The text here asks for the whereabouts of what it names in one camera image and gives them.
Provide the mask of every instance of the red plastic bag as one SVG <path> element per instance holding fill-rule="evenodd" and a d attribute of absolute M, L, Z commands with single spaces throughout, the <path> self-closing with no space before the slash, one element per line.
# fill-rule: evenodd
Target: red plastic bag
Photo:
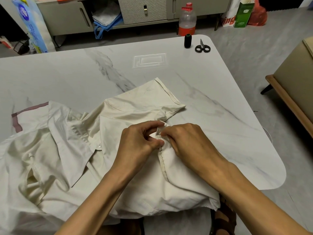
<path fill-rule="evenodd" d="M 255 0 L 253 11 L 250 15 L 248 25 L 262 26 L 267 21 L 267 13 L 264 7 L 260 6 L 259 0 Z"/>

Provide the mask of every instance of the hand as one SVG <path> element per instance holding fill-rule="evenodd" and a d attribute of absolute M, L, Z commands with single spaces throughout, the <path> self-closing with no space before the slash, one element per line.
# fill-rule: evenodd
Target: hand
<path fill-rule="evenodd" d="M 153 150 L 164 145 L 161 139 L 149 136 L 164 126 L 161 121 L 147 121 L 123 129 L 113 169 L 132 179 L 143 167 Z"/>
<path fill-rule="evenodd" d="M 219 190 L 219 183 L 227 174 L 229 163 L 211 141 L 195 124 L 181 124 L 166 127 L 161 136 L 167 136 L 182 162 L 204 179 L 210 186 Z"/>

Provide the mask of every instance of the white marble tabletop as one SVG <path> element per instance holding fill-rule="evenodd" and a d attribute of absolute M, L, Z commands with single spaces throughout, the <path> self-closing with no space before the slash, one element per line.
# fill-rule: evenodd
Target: white marble tabletop
<path fill-rule="evenodd" d="M 209 53 L 194 51 L 200 38 Z M 283 162 L 208 36 L 194 35 L 189 49 L 176 37 L 2 58 L 0 75 L 0 141 L 14 133 L 14 112 L 50 100 L 90 112 L 158 77 L 186 105 L 169 124 L 200 125 L 258 189 L 285 181 Z"/>

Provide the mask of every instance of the black thread spool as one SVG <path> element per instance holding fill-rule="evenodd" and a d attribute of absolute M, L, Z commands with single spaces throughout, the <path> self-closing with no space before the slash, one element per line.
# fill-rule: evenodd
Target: black thread spool
<path fill-rule="evenodd" d="M 190 48 L 190 46 L 191 46 L 191 38 L 192 38 L 191 34 L 186 34 L 185 35 L 185 42 L 184 42 L 185 48 Z"/>

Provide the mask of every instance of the forearm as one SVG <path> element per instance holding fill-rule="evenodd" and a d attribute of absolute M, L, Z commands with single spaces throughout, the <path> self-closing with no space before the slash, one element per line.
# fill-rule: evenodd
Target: forearm
<path fill-rule="evenodd" d="M 228 174 L 232 178 L 221 182 L 220 193 L 232 205 L 252 235 L 309 234 L 250 183 L 235 165 L 229 165 Z"/>
<path fill-rule="evenodd" d="M 123 172 L 110 170 L 56 235 L 95 235 L 128 182 Z"/>

